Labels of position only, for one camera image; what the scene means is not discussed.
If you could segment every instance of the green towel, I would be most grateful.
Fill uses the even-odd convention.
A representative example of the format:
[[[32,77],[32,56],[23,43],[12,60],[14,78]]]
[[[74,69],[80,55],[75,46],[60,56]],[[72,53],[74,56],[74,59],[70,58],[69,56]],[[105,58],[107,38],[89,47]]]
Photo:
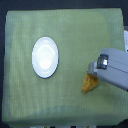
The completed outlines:
[[[86,68],[102,48],[124,50],[120,9],[9,11],[5,27],[2,119],[10,126],[112,125],[128,117],[128,94],[99,81],[84,94]],[[59,64],[48,79],[32,67],[41,37],[53,39]]]

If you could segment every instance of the white plate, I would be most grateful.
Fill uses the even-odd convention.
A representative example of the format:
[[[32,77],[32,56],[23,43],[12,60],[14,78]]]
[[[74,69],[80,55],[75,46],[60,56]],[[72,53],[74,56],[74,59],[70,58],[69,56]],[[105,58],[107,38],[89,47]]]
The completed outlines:
[[[58,49],[49,37],[40,38],[32,51],[32,65],[35,72],[42,78],[50,77],[58,64]]]

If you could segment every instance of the yellow object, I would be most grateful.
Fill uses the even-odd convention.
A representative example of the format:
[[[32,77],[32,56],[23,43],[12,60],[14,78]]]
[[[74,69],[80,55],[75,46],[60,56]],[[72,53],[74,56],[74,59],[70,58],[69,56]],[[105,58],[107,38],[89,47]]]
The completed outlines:
[[[82,86],[82,92],[86,93],[89,90],[92,90],[97,86],[98,78],[95,76],[91,76],[88,73],[85,75],[83,86]]]

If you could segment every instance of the dark background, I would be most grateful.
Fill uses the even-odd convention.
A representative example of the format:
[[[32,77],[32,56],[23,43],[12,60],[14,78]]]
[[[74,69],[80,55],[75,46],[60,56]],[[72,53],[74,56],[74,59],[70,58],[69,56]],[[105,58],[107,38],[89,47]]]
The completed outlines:
[[[7,12],[9,10],[89,8],[121,8],[124,18],[124,26],[128,26],[128,0],[0,0],[0,119],[2,118],[5,21]],[[8,125],[3,124],[0,120],[0,128],[8,128]],[[128,121],[125,120],[118,126],[106,126],[104,128],[128,128]]]

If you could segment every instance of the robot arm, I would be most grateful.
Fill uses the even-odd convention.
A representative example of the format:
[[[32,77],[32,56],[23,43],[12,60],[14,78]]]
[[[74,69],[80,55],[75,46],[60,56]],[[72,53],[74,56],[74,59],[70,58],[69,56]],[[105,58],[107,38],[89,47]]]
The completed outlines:
[[[102,49],[100,57],[89,64],[87,72],[128,91],[128,53],[124,51],[113,48]]]

